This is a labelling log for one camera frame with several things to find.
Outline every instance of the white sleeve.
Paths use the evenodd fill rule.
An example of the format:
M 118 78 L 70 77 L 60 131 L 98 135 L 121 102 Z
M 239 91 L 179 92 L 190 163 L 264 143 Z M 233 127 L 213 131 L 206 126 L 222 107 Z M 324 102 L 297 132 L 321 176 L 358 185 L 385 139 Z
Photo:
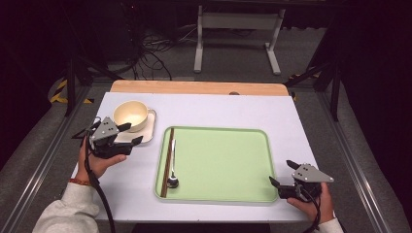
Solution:
M 94 218 L 99 208 L 92 202 L 93 190 L 91 186 L 68 183 L 61 200 L 45 208 L 33 233 L 98 232 Z
M 342 227 L 340 226 L 339 221 L 337 218 L 334 218 L 330 221 L 324 222 L 319 225 L 319 230 L 315 230 L 315 232 L 319 233 L 343 233 Z

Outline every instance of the spoon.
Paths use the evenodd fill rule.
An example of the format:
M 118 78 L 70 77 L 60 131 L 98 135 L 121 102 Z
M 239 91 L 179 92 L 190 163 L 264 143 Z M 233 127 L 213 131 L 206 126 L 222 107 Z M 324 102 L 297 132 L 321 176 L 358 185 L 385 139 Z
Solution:
M 179 180 L 175 176 L 175 147 L 176 147 L 176 139 L 172 141 L 172 176 L 167 179 L 167 186 L 170 188 L 176 188 L 179 185 Z

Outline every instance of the hand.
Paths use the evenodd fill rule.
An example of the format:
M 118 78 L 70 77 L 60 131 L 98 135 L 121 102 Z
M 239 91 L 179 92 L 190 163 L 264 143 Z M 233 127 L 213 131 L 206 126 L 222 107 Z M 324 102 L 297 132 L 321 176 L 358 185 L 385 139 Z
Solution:
M 100 178 L 106 172 L 106 169 L 110 166 L 113 166 L 117 163 L 123 162 L 126 160 L 127 156 L 124 154 L 118 154 L 108 159 L 99 158 L 91 154 L 88 157 L 88 161 L 90 164 L 90 168 L 93 171 L 96 178 Z M 82 147 L 80 148 L 79 152 L 79 161 L 78 161 L 78 172 L 76 174 L 75 179 L 78 179 L 82 182 L 88 182 L 88 174 L 85 167 L 85 159 L 86 159 L 86 139 L 83 139 Z
M 333 203 L 332 203 L 332 197 L 330 195 L 329 189 L 326 183 L 321 183 L 321 186 L 322 186 L 322 193 L 320 196 L 321 198 L 321 220 L 319 224 L 322 224 L 324 222 L 334 219 Z M 295 206 L 296 208 L 301 210 L 303 213 L 305 213 L 308 216 L 309 220 L 311 221 L 315 220 L 317 211 L 316 211 L 315 205 L 312 202 L 305 203 L 295 198 L 288 198 L 288 203 Z

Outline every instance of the wooden stick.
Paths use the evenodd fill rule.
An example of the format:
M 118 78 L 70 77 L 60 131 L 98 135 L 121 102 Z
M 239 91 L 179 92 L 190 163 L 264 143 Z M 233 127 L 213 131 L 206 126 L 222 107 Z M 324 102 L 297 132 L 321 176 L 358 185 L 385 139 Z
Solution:
M 167 179 L 169 178 L 170 157 L 172 154 L 172 143 L 175 128 L 170 129 L 169 147 L 167 148 L 166 165 L 164 166 L 163 183 L 161 185 L 160 197 L 166 198 L 167 195 Z

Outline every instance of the tray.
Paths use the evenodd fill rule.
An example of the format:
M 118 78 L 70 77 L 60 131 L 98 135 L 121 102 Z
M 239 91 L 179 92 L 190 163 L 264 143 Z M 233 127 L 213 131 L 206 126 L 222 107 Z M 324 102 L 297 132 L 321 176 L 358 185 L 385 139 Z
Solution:
M 160 197 L 170 131 L 165 130 L 155 194 L 162 199 L 273 202 L 277 190 L 266 134 L 257 129 L 173 126 L 177 188 Z
M 116 143 L 130 143 L 133 139 L 143 136 L 142 144 L 149 142 L 154 137 L 156 112 L 149 109 L 146 126 L 135 133 L 121 132 L 116 138 Z

